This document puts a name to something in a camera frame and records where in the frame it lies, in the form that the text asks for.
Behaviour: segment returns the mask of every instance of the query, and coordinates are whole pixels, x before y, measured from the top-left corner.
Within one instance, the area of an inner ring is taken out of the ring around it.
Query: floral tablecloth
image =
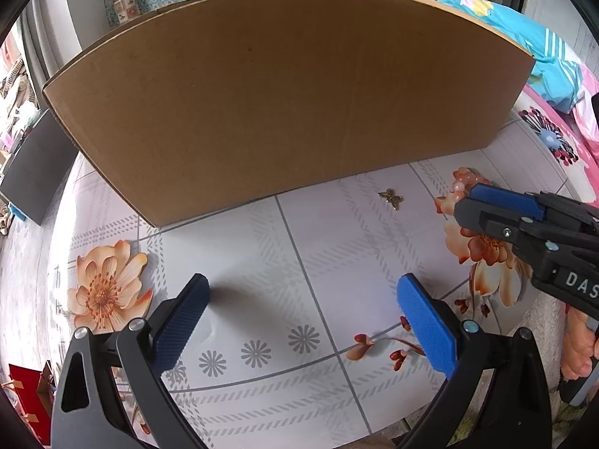
[[[576,197],[564,164],[518,111],[483,150],[305,187],[160,229],[80,156],[50,249],[53,366],[61,367],[76,316],[98,327],[91,291],[81,290],[94,273],[84,271],[83,259],[99,245],[123,251],[118,241],[127,241],[130,263],[146,257],[148,264],[136,292],[115,297],[121,307],[150,298],[152,311],[196,272],[211,283],[206,313],[175,369],[163,374],[206,444],[329,449],[395,423],[443,382],[426,357],[395,340],[417,343],[395,299],[400,276],[414,273],[431,295],[488,332],[507,333],[536,297],[509,247],[460,230],[452,205],[477,181]],[[379,195],[387,189],[403,198],[397,211]],[[77,312],[69,312],[70,296]],[[151,440],[147,427],[135,427]]]

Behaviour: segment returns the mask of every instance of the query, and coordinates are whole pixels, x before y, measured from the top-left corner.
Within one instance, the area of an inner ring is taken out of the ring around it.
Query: gold butterfly
[[[379,192],[378,194],[380,197],[385,198],[387,202],[390,203],[393,206],[393,209],[396,211],[399,210],[399,203],[404,200],[404,198],[402,198],[401,196],[395,195],[394,189],[387,189],[385,192]]]

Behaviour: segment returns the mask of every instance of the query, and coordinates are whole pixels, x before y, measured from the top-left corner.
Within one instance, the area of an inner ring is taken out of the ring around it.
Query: human hand
[[[566,379],[578,379],[591,374],[591,357],[599,359],[599,341],[587,326],[588,315],[570,308],[566,315],[564,351],[561,371]]]

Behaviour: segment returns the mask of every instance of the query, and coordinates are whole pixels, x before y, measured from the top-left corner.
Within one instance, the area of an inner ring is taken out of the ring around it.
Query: brown cardboard panel
[[[110,34],[44,94],[162,226],[486,146],[533,63],[432,0],[195,0]]]

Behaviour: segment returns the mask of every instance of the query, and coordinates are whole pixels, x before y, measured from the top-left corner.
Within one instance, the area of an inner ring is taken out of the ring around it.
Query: blue pad
[[[154,338],[152,372],[159,378],[173,369],[210,300],[208,279],[195,274],[178,295],[170,319]]]
[[[457,364],[457,343],[431,304],[432,299],[412,274],[397,283],[397,302],[408,319],[426,357],[448,379]]]
[[[500,189],[499,187],[477,184],[469,194],[471,199],[493,204],[498,208],[517,211],[523,216],[543,221],[544,209],[541,209],[532,196]]]

